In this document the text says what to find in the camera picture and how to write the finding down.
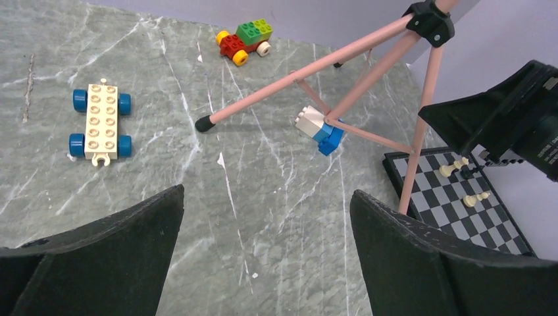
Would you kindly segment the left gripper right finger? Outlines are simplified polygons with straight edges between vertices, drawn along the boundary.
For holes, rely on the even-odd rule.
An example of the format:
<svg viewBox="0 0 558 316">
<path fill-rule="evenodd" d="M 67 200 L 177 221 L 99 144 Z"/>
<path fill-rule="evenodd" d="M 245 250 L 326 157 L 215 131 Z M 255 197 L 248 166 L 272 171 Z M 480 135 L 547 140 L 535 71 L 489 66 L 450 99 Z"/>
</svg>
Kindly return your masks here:
<svg viewBox="0 0 558 316">
<path fill-rule="evenodd" d="M 351 198 L 357 253 L 374 315 L 556 315 L 557 263 L 495 251 Z"/>
</svg>

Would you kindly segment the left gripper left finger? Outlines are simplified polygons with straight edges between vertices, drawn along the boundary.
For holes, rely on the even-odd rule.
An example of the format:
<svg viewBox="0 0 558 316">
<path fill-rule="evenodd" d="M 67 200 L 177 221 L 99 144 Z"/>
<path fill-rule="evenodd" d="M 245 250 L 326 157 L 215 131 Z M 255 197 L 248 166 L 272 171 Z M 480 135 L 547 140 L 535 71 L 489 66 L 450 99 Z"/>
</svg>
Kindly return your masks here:
<svg viewBox="0 0 558 316">
<path fill-rule="evenodd" d="M 155 315 L 184 214 L 175 185 L 60 234 L 1 248 L 2 315 Z"/>
</svg>

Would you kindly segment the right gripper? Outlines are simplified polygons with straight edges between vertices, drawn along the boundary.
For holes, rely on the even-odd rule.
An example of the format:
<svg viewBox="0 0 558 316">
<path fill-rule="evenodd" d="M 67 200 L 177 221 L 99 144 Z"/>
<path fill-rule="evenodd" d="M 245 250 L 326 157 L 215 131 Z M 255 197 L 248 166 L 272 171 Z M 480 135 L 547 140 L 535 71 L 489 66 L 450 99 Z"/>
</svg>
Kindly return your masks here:
<svg viewBox="0 0 558 316">
<path fill-rule="evenodd" d="M 493 88 L 424 106 L 419 117 L 456 153 L 514 153 L 557 181 L 557 68 L 536 60 Z"/>
</svg>

